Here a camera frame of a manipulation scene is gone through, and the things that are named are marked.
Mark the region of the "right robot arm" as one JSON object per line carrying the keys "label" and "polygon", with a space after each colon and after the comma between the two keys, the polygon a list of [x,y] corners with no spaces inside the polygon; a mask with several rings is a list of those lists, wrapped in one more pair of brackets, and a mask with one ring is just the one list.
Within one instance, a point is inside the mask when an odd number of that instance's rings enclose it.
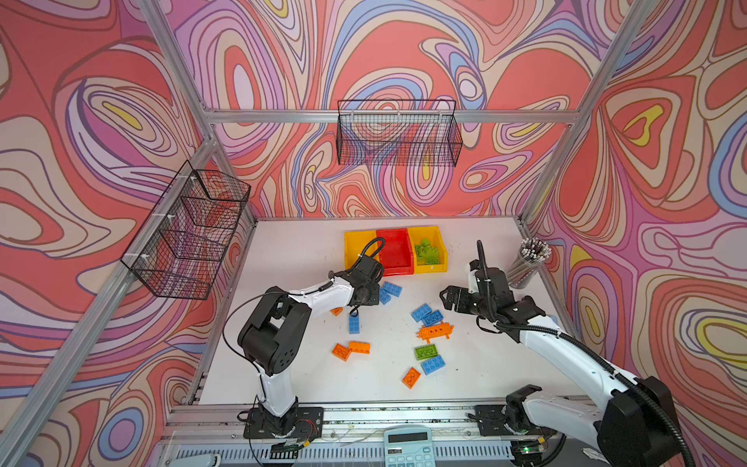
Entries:
{"label": "right robot arm", "polygon": [[696,463],[662,381],[611,363],[564,332],[531,297],[515,299],[505,272],[488,266],[482,243],[477,252],[468,286],[445,288],[443,306],[484,320],[495,334],[531,349],[591,400],[584,405],[525,385],[505,399],[497,418],[505,429],[524,434],[549,428],[597,449],[612,466],[661,466],[676,456],[687,466]]}

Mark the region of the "orange small brick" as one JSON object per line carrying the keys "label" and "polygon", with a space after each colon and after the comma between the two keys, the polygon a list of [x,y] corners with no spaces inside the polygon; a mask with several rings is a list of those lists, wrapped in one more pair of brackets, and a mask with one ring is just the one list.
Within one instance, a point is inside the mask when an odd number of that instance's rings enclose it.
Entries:
{"label": "orange small brick", "polygon": [[347,346],[336,344],[332,350],[332,354],[342,361],[347,361],[351,354],[351,350]]}

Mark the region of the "orange long brick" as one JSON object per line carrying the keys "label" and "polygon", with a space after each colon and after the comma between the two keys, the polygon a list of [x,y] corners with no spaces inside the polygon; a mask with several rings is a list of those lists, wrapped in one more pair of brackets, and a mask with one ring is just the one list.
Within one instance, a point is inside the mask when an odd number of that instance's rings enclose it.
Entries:
{"label": "orange long brick", "polygon": [[353,353],[366,355],[371,353],[371,345],[367,342],[350,342],[348,348]]}

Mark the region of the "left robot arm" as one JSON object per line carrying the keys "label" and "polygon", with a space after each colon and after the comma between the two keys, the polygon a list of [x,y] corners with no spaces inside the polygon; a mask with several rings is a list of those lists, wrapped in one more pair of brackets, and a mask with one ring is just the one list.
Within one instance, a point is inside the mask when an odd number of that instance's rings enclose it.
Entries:
{"label": "left robot arm", "polygon": [[287,291],[268,288],[238,333],[243,356],[259,369],[261,407],[282,420],[298,406],[289,367],[300,353],[309,321],[322,313],[349,311],[379,304],[384,266],[377,255],[386,245],[383,237],[369,241],[353,265],[330,272],[320,284]]}

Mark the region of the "green long brick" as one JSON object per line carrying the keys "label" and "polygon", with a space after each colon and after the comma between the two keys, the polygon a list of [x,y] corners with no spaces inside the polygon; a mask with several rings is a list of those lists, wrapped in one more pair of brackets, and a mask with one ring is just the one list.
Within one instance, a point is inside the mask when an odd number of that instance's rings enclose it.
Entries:
{"label": "green long brick", "polygon": [[437,249],[435,246],[432,245],[430,249],[430,255],[427,258],[427,261],[418,262],[416,258],[416,264],[418,264],[418,266],[437,266],[441,264],[441,254],[440,254],[439,249]]}

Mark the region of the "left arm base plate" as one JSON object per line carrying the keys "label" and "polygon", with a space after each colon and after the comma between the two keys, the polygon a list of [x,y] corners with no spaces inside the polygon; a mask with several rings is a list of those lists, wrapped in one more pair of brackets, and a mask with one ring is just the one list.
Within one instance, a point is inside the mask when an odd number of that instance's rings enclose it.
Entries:
{"label": "left arm base plate", "polygon": [[249,411],[243,438],[313,441],[322,435],[323,421],[324,409],[320,406],[293,407],[284,416],[275,416],[260,406]]}

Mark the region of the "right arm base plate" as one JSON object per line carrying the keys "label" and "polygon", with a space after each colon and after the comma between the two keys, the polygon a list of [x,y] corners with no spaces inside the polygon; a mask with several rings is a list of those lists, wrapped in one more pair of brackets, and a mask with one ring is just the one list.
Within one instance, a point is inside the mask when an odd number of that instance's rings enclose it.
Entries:
{"label": "right arm base plate", "polygon": [[531,422],[523,409],[511,405],[477,405],[467,418],[476,422],[480,435],[552,437],[556,430]]}

